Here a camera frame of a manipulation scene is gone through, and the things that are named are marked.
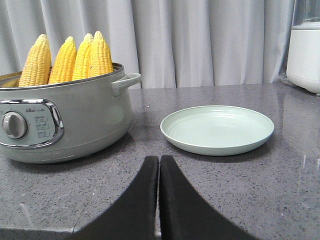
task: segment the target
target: speckled countertop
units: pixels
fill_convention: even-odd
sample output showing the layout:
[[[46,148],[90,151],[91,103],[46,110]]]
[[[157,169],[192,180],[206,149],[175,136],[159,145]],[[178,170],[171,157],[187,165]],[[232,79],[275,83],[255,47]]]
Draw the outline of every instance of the speckled countertop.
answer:
[[[148,155],[173,155],[210,205],[260,239],[319,239],[320,97],[283,83],[129,95],[128,133],[98,153],[48,165],[0,155],[0,239],[63,239],[106,210]],[[162,119],[202,105],[258,111],[274,122],[274,133],[253,151],[225,157],[189,153],[167,142]]]

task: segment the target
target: plate rim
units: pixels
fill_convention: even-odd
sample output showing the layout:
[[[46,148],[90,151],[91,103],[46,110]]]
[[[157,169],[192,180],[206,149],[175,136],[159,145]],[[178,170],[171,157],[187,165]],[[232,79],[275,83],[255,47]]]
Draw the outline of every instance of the plate rim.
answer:
[[[253,112],[255,114],[258,114],[260,116],[262,116],[263,118],[265,118],[266,120],[268,120],[271,123],[272,126],[272,131],[270,132],[269,135],[266,135],[266,137],[258,140],[258,141],[253,141],[250,143],[246,143],[246,144],[242,144],[242,145],[232,145],[232,146],[203,146],[203,145],[195,145],[195,144],[191,144],[191,143],[187,143],[187,142],[183,142],[183,141],[179,141],[176,140],[174,138],[172,138],[171,136],[169,136],[168,134],[165,133],[165,131],[163,130],[163,123],[165,122],[166,119],[168,119],[169,117],[171,117],[172,115],[178,114],[180,112],[184,112],[184,111],[188,111],[191,109],[199,109],[199,108],[212,108],[212,107],[222,107],[222,108],[232,108],[232,109],[241,109],[241,110],[245,110],[245,111],[249,111],[249,112]],[[201,105],[201,106],[193,106],[193,107],[188,107],[188,108],[184,108],[175,112],[172,112],[171,114],[167,115],[160,123],[160,130],[162,132],[162,134],[167,138],[170,139],[174,142],[177,142],[179,144],[183,144],[183,145],[187,145],[190,147],[195,147],[195,148],[203,148],[203,149],[234,149],[234,148],[240,148],[240,147],[245,147],[245,146],[249,146],[249,145],[254,145],[256,143],[259,143],[261,141],[264,141],[265,139],[268,139],[273,132],[275,131],[275,124],[274,122],[266,115],[264,115],[261,112],[249,109],[249,108],[245,108],[245,107],[240,107],[240,106],[232,106],[232,105]]]

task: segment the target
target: control knob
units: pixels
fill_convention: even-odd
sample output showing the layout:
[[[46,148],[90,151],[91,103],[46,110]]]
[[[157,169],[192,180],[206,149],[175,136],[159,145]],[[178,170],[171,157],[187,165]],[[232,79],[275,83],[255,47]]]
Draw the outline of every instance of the control knob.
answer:
[[[25,118],[15,111],[3,115],[1,125],[4,132],[12,139],[22,138],[28,129]]]

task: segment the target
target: yellow corn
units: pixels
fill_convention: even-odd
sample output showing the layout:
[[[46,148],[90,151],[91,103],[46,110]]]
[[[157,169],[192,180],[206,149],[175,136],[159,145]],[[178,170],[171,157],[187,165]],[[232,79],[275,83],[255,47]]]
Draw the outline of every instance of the yellow corn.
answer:
[[[76,57],[76,43],[74,38],[69,36],[56,55],[48,83],[56,84],[71,81]]]
[[[83,42],[80,44],[78,53],[76,54],[72,81],[88,77],[90,47],[93,39],[94,37],[91,33],[87,33],[84,36]]]
[[[90,66],[88,77],[113,72],[111,52],[102,33],[96,31],[90,48]]]
[[[19,79],[11,80],[2,84],[1,88],[14,88],[19,87]]]
[[[47,84],[50,66],[49,40],[47,35],[41,34],[28,53],[18,86],[28,87]]]

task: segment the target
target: plate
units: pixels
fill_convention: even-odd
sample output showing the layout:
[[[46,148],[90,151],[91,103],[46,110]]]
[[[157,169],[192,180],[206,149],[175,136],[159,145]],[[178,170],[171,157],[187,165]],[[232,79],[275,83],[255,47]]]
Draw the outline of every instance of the plate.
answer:
[[[170,143],[187,152],[229,156],[260,147],[275,126],[251,109],[209,105],[176,111],[162,120],[160,129]]]

